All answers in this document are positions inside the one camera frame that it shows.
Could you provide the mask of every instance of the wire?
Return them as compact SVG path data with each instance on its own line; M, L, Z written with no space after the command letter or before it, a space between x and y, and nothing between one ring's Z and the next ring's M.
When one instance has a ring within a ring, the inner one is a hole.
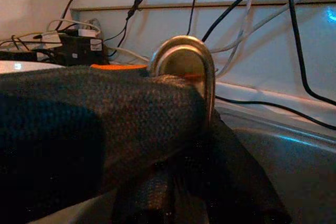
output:
M14 46L16 47L17 50L21 51L21 49L19 48L19 46L17 45L16 41L15 41L15 35L12 35L11 39L12 39L12 42L14 43Z
M301 80L302 80L303 87L305 88L305 91L309 95L311 95L312 97L336 106L336 101L333 101L329 98L326 98L326 97L323 97L319 94L316 94L309 87L308 80L307 80L306 67L305 67L305 63L304 63L305 61L304 61L303 52L302 52L300 31L299 31L299 26L298 26L298 21L297 21L297 17L296 17L296 11L295 11L295 1L294 0L288 0L288 1L289 1L290 17L291 17L293 32L294 32L294 37L295 37L295 44L296 44L296 49L297 49L298 58L299 58Z
M243 0L236 0L234 1L211 25L209 30L205 33L202 41L205 42L209 35L213 32L213 30L216 28L216 26L237 6L239 3Z
M106 45L105 45L105 47L106 47L107 49L110 49L110 50L120 51L120 52L125 52L126 54L132 55L132 56L134 56L134 57L136 57L136 58L138 58L138 59L140 59L140 60L143 60L143 61L145 61L145 62L149 62L149 61L150 61L148 58L143 57L143 56L141 56L141 55L138 55L136 52L133 52L133 51L128 50L128 49L125 49L125 48L120 48L120 47L109 47L109 46L106 46Z
M251 31L247 32L246 34L242 35L239 39L235 40L231 44L227 45L226 47L219 48L219 49L212 49L210 50L211 53L216 53L216 52L225 52L229 51L230 49L234 48L236 45L238 45L240 42L242 42L244 39L248 38L252 33L254 33L256 30L258 30L260 27L262 27L264 24L268 23L275 17L279 16L281 13L285 12L286 10L289 9L289 4L284 5L281 7L278 11L275 13L271 14L270 16L264 18L261 20L259 23L257 23Z
M18 37L15 37L28 51L30 51L30 49L26 46L26 44Z
M244 31L245 31L246 26L247 26L247 24L248 24L248 14L249 14L249 12L250 12L250 10L251 10L252 1L253 1L253 0L248 0L248 1L247 1L244 21L243 21L243 23L242 23L242 25L241 25L241 27L240 27L240 31L239 31L239 33L238 33L238 37L237 37L237 39L239 39L240 36L244 34ZM225 75L225 73L226 73L227 69L229 68L229 66L230 66L230 64L231 64L231 62L232 62L232 60L234 59L234 56L235 56L236 51L237 51L237 49L238 49L238 46L239 46L239 44L237 44L237 45L234 47L234 49L232 50L232 52L231 52L229 58L227 59L227 62L225 63L225 65L223 66L223 68L221 69L221 71L216 75L216 78L217 78L217 79L218 79L218 78L221 78L222 76Z
M273 107L277 107L277 108L280 108L280 109L283 109L283 110L287 110L289 112L292 112L296 115L299 115L311 122L314 122L316 124L319 124L323 127L326 127L328 129L331 129L331 130L336 130L336 126L334 125L331 125L331 124L328 124L328 123L323 123L315 118L312 118L306 114L303 114L297 110L294 110L294 109L291 109L289 107L286 107L286 106L283 106L283 105L280 105L280 104L276 104L276 103L271 103L271 102L262 102L262 101L237 101L237 100L231 100L231 99L227 99L227 98L223 98L223 97L219 97L216 95L216 98L219 99L219 100L222 100L222 101L225 101L225 102L229 102L229 103L235 103L235 104L244 104L244 105L250 105L250 104L259 104L259 105L267 105L267 106L273 106Z
M115 36L113 36L113 37L111 37L111 38L105 39L104 42L109 41L109 40L112 40L112 39L114 39L114 38L117 38L119 35L121 35L122 32L126 30L126 28L127 28L127 23L128 23L128 20L126 21L126 24L125 24L124 28L120 31L120 33L118 33L117 35L115 35Z
M65 7L62 15L61 15L61 19L64 19L67 15L67 12L68 12L68 9L71 5L71 3L73 2L74 0L69 0L67 6ZM63 23L63 20L59 20L60 22L58 23L57 27L55 28L56 31L58 31L58 29L61 27L62 23Z
M126 32L127 32L127 24L128 24L128 20L126 21L126 24L125 24L125 27L124 27L124 34L121 38L121 40L119 41L118 45L117 45L117 48L120 47L120 45L123 43L123 41L125 40L125 37L126 37ZM115 50L112 54L108 55L108 57L112 57L113 55L115 55L117 52L117 50Z
M86 26L90 26L94 29L96 29L99 33L101 33L101 30L98 26L95 26L93 24L90 24L90 23L85 23L85 22L80 22L80 21L76 21L76 20L69 20L69 19L64 19L64 18L61 18L61 19L55 19L55 20L52 20L48 26L47 26L47 31L50 31L50 26L52 23L54 22L57 22L57 21L62 21L62 22L69 22L69 23L74 23L74 24L80 24L80 25L86 25Z
M42 62L49 60L52 63L58 64L56 57L55 57L55 52L48 50L48 49L33 49L32 51L34 52L39 52L41 54L47 55L49 58L48 59L43 59L41 60Z
M118 37L119 35L121 35L123 33L123 36L121 38L121 40L119 41L117 47L120 47L121 44L123 43L123 41L125 40L125 37L126 37L126 33L127 33L127 25L128 25L128 20L133 17L133 15L135 14L135 12L137 10L141 11L141 9L139 8L140 4L142 3L143 0L134 0L134 4L133 6L131 7L131 9L128 11L127 13L127 18L126 18L126 23L125 23L125 26L124 28L121 30L120 33L118 33L117 35L111 37L111 38L108 38L106 40L104 40L104 42L108 41L108 40L111 40L111 39L114 39L116 37ZM116 54L116 50L111 54L111 55L108 55L108 57L112 57L113 55Z
M66 31L68 30L69 28L73 27L73 26L77 26L77 24L71 24L71 25L68 25L66 26L65 28L63 28L62 30L58 30L59 33L63 32L63 31Z
M188 25L188 32L187 32L186 35L189 35L189 34L190 34L190 31L191 31L191 24L192 24L192 22L193 22L193 15L194 15L195 3L196 3L196 0L193 0L193 5L192 5L192 8L191 8L191 12L190 12L190 19L189 19L189 25Z

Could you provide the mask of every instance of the glossy surface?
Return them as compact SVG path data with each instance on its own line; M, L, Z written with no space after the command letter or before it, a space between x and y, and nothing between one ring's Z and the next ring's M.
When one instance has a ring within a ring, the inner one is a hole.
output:
M29 61L6 61L6 60L0 61L0 74L36 71L51 68L62 68L62 66L49 63L29 62Z
M217 107L266 171L294 223L336 222L336 138Z

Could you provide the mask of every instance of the label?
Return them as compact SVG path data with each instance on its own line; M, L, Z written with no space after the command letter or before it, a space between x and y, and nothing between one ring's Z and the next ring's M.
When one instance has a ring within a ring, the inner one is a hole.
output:
M91 51L102 51L103 43L101 39L91 39Z
M97 36L97 32L88 29L78 29L78 36L95 38Z
M59 42L59 44L44 44L44 48L50 49L54 47L61 47L62 43L59 38L57 31L48 31L42 34L42 41L43 42Z

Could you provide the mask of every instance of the black fabric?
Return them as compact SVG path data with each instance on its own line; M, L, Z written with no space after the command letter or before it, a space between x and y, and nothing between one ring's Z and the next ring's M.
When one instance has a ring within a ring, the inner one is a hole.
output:
M175 77L141 75L72 67L1 76L3 220L114 189L190 144L204 123L201 96Z
M2 75L2 220L24 223L118 188L116 223L200 223L190 218L200 202L210 224L289 223L217 113L201 132L198 92L146 76L88 67Z
M114 224L174 222L174 181L165 163L156 163L118 190Z
M291 223L264 170L217 112L209 131L192 137L191 142L192 146L159 163L164 167L164 175L160 170L157 177L131 180L120 188L112 223L206 223L207 218L210 224ZM155 190L162 186L171 192L171 197ZM158 199L161 205L153 204ZM151 221L153 215L163 212L176 215L166 222Z

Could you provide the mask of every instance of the black box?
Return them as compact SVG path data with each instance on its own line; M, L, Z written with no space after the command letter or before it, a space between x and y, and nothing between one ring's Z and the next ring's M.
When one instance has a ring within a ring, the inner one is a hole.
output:
M53 49L58 64L63 66L108 65L101 39L60 35L61 47Z

